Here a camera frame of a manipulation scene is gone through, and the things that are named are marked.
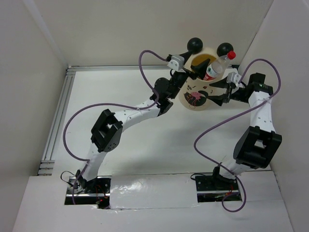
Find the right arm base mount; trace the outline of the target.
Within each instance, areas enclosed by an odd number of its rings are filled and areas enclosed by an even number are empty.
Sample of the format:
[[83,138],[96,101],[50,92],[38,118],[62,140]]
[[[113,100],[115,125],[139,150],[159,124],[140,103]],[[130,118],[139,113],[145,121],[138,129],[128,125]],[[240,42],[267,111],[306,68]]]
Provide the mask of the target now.
[[198,203],[242,201],[239,185],[236,180],[232,182],[222,182],[214,180],[211,174],[194,173],[190,176],[195,182]]

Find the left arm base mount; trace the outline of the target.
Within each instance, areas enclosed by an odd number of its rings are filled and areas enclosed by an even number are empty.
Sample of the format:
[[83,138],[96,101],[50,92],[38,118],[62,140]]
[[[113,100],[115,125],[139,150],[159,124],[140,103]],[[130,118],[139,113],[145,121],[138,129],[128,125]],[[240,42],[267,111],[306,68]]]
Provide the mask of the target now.
[[75,176],[69,171],[63,171],[60,179],[67,184],[64,205],[96,205],[97,209],[110,209],[111,178],[99,176],[90,187],[83,188],[76,184]]

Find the red label red cap bottle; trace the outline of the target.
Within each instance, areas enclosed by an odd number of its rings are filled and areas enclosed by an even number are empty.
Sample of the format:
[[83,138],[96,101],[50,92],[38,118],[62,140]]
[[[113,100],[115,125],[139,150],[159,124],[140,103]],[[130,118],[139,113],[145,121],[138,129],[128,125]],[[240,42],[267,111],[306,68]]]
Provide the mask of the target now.
[[219,77],[219,75],[225,72],[226,68],[230,65],[231,60],[235,57],[236,53],[234,51],[229,51],[226,55],[218,57],[207,67],[203,80],[211,81]]

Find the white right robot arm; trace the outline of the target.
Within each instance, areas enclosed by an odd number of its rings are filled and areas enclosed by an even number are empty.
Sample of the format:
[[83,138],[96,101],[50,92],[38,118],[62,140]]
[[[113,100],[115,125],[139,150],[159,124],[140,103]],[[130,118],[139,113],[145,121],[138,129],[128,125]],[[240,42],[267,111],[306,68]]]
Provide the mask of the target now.
[[226,89],[220,96],[208,97],[215,104],[221,106],[235,100],[247,103],[251,109],[250,125],[236,143],[233,158],[213,170],[211,185],[215,189],[222,189],[245,171],[266,168],[282,143],[282,136],[276,133],[272,122],[270,97],[273,88],[264,83],[265,77],[254,73],[247,85],[240,85],[241,76],[231,72],[226,78],[210,84]]

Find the cream bin with black ears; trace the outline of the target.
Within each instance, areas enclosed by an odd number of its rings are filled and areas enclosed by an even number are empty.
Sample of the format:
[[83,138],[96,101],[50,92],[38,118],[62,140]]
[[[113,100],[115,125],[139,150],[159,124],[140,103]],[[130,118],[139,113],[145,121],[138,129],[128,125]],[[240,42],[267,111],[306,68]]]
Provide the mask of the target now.
[[[192,63],[197,65],[209,58],[210,65],[218,57],[226,55],[229,51],[233,51],[234,47],[230,43],[222,43],[217,47],[217,49],[212,49],[209,47],[204,47],[202,40],[200,38],[194,37],[188,41],[187,50],[193,51],[193,54],[188,59],[184,67],[195,74],[191,70]],[[212,101],[208,100],[207,97],[214,96],[216,94],[215,88],[209,86],[209,84],[220,81],[223,78],[223,75],[224,73],[211,81],[201,80],[198,77],[194,80],[190,77],[187,78],[185,84],[178,94],[182,105],[185,108],[193,111],[205,110],[209,105],[212,104]]]

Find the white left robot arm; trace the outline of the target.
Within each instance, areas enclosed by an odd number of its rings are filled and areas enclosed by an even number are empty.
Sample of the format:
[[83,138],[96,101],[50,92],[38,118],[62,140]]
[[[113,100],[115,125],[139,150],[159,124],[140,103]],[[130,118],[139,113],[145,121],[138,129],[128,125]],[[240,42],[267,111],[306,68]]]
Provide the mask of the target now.
[[194,51],[180,55],[169,55],[168,66],[173,70],[170,79],[158,78],[152,87],[153,94],[146,101],[134,107],[126,107],[123,111],[102,111],[91,129],[91,146],[85,158],[85,167],[76,172],[78,187],[85,193],[94,190],[97,183],[98,170],[107,153],[120,143],[122,133],[128,128],[151,118],[165,114],[173,105],[187,79],[204,77],[210,59],[200,62],[190,69],[184,67]]

